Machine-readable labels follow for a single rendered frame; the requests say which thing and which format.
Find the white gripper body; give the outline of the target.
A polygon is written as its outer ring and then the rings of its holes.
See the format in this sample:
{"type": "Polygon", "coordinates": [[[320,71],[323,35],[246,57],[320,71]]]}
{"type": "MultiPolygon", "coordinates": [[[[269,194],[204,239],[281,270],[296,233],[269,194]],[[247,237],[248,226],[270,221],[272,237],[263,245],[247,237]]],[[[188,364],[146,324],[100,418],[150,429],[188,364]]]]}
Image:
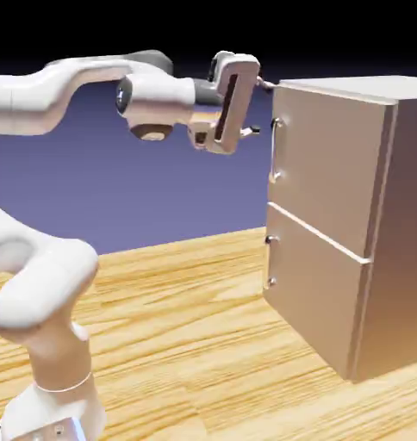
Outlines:
{"type": "Polygon", "coordinates": [[[211,133],[211,152],[233,154],[238,142],[244,139],[240,130],[252,100],[260,63],[244,53],[217,53],[214,62],[213,83],[223,96],[223,106],[211,133]]]}

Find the light wood cabinet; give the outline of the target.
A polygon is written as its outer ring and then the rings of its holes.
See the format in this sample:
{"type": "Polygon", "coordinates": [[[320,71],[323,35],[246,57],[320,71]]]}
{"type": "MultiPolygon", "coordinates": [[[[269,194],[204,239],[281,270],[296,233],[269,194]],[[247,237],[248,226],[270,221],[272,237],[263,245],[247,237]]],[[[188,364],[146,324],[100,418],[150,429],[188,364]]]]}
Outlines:
{"type": "Polygon", "coordinates": [[[397,100],[372,228],[354,377],[362,382],[417,362],[417,78],[283,80],[279,86],[397,100]]]}

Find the tall light wood cabinet door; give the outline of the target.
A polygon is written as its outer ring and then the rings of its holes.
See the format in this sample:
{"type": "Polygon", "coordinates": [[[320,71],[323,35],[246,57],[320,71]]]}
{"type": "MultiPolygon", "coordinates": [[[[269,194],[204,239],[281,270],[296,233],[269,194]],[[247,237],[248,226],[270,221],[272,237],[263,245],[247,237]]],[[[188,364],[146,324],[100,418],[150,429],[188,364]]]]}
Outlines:
{"type": "Polygon", "coordinates": [[[397,100],[279,86],[269,199],[361,258],[370,255],[376,198],[397,100]]]}

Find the short light wood cabinet door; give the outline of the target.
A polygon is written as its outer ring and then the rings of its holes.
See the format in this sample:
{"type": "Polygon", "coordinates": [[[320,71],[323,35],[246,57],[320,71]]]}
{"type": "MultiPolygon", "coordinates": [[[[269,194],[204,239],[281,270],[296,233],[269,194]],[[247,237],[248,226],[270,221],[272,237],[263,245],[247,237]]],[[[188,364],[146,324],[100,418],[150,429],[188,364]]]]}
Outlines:
{"type": "Polygon", "coordinates": [[[344,379],[354,377],[370,260],[345,249],[307,223],[267,204],[271,245],[266,301],[344,379]]]}

